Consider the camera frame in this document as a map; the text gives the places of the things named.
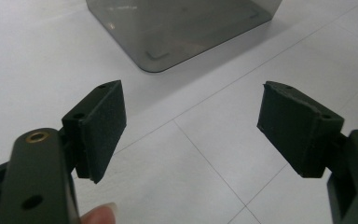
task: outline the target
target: white floor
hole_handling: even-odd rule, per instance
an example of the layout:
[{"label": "white floor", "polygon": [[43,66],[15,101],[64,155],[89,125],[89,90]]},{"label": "white floor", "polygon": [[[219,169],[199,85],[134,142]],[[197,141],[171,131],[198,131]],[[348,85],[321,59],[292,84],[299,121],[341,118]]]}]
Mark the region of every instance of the white floor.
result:
[{"label": "white floor", "polygon": [[81,213],[129,223],[332,223],[326,180],[302,179],[255,127],[267,80],[358,129],[358,0],[283,0],[273,21],[160,74],[139,70],[84,0],[0,1],[0,163],[14,140],[94,87],[123,82],[128,127]]}]

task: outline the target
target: bolt hole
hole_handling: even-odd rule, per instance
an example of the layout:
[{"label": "bolt hole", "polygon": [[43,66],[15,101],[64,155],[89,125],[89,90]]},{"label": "bolt hole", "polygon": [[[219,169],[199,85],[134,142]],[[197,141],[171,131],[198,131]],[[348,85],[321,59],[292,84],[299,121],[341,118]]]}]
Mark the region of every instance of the bolt hole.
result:
[{"label": "bolt hole", "polygon": [[74,115],[74,119],[81,119],[83,117],[84,117],[84,114],[82,114],[82,113],[78,113],[78,114]]},{"label": "bolt hole", "polygon": [[31,210],[43,202],[41,195],[34,195],[22,203],[22,209]]},{"label": "bolt hole", "polygon": [[48,133],[46,132],[31,133],[30,135],[27,136],[26,141],[28,143],[36,143],[36,142],[41,142],[46,138],[48,138]]}]

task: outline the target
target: gray tinted acrylic box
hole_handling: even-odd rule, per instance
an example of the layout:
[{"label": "gray tinted acrylic box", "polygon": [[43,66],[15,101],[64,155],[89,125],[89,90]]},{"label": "gray tinted acrylic box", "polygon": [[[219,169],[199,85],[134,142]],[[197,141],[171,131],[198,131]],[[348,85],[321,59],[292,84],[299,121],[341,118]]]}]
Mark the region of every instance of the gray tinted acrylic box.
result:
[{"label": "gray tinted acrylic box", "polygon": [[161,72],[270,21],[282,0],[87,0],[133,61]]}]

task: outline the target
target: clear acrylic container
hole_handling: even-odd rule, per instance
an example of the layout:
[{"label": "clear acrylic container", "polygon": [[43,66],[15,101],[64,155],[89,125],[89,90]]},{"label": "clear acrylic container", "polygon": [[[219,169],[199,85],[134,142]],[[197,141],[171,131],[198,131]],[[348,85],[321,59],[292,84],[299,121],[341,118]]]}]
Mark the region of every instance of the clear acrylic container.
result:
[{"label": "clear acrylic container", "polygon": [[270,21],[282,0],[87,0],[133,61],[161,72]]}]

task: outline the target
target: brass insert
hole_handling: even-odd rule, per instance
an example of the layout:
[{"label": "brass insert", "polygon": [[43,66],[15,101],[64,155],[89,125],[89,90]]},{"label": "brass insert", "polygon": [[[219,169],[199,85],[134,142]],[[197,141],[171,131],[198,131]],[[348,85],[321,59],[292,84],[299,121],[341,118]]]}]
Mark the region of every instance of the brass insert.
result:
[{"label": "brass insert", "polygon": [[49,134],[47,132],[31,133],[30,135],[27,136],[25,141],[27,141],[27,143],[37,143],[37,142],[44,141],[45,139],[48,138],[48,136]]}]

